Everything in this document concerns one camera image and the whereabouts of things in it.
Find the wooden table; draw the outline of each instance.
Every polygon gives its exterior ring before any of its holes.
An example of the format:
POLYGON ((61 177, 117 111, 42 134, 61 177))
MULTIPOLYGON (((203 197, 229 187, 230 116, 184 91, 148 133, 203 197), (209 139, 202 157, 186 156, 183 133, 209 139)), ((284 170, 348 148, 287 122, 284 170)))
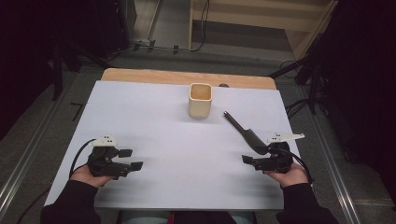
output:
MULTIPOLYGON (((206 0, 191 0, 192 21, 201 20, 206 0)), ((302 59, 329 22, 336 0, 210 0, 207 20, 283 29, 296 60, 302 59)))
POLYGON ((103 73, 101 80, 176 85, 190 85, 191 83, 199 82, 207 83, 214 87, 218 86, 219 84, 227 84, 230 87, 236 88, 276 90, 275 82, 270 77, 235 76, 159 70, 108 68, 103 73))

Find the floor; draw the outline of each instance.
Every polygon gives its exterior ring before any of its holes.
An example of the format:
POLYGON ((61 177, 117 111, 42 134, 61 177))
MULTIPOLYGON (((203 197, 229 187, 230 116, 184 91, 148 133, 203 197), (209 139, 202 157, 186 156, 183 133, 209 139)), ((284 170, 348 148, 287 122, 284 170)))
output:
MULTIPOLYGON (((135 4, 136 42, 155 40, 156 47, 187 47, 189 1, 135 0, 135 4)), ((112 63, 118 67, 265 76, 293 61, 283 31, 263 29, 263 41, 257 36, 247 39, 236 32, 254 28, 233 27, 235 33, 230 34, 221 31, 230 30, 224 24, 210 23, 207 28, 205 47, 195 54, 181 51, 172 55, 171 50, 147 53, 140 49, 122 53, 112 63)), ((200 44, 200 37, 196 28, 194 47, 200 44)), ((22 211, 50 187, 78 125, 78 104, 86 102, 102 73, 103 69, 89 63, 80 73, 64 69, 65 91, 61 99, 52 102, 52 88, 48 88, 0 142, 0 149, 8 152, 0 158, 1 223, 15 223, 22 211)), ((296 71, 291 71, 276 79, 285 105, 306 97, 309 86, 296 86, 292 79, 295 75, 296 71)), ((294 132, 306 133, 298 147, 316 177, 318 200, 331 209, 340 223, 396 223, 396 213, 391 209, 394 205, 378 174, 364 164, 346 161, 325 114, 318 110, 314 116, 304 108, 290 120, 290 125, 294 132)), ((39 199, 22 223, 39 222, 45 198, 39 199)), ((98 212, 103 223, 114 223, 117 211, 100 208, 98 212)), ((276 223, 276 212, 257 211, 256 216, 259 223, 276 223)))

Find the pen holder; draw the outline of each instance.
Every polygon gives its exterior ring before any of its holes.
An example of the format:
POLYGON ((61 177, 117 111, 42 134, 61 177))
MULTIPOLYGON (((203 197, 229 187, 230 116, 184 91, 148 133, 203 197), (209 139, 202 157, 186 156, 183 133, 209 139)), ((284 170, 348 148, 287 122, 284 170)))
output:
POLYGON ((189 115, 194 118, 209 116, 212 105, 212 86, 205 83, 190 85, 189 115))

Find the black handle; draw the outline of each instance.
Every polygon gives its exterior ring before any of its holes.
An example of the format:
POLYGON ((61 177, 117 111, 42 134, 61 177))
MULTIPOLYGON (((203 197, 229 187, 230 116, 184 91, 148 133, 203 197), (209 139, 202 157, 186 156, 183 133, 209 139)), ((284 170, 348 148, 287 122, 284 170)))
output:
POLYGON ((245 135, 246 130, 242 128, 242 126, 238 122, 236 122, 236 120, 233 118, 233 116, 231 116, 231 114, 229 114, 227 111, 224 111, 224 116, 228 121, 230 121, 230 123, 235 127, 235 129, 238 130, 238 132, 240 132, 242 135, 245 135))

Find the white paper sheet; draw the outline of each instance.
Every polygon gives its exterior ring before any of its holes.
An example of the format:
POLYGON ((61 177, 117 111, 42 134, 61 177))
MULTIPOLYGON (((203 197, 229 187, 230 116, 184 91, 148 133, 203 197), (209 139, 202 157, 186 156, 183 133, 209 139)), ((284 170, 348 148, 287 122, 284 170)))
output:
MULTIPOLYGON (((283 207, 279 184, 242 163, 242 155, 262 158, 224 118, 228 111, 262 141, 291 133, 278 91, 213 88, 206 119, 188 115, 189 86, 98 81, 56 175, 46 204, 68 179, 78 149, 88 140, 113 134, 117 149, 130 148, 141 171, 101 188, 95 206, 119 209, 256 210, 283 207)), ((295 141, 290 149, 299 155, 295 141)), ((76 167, 85 163, 86 147, 76 167)))

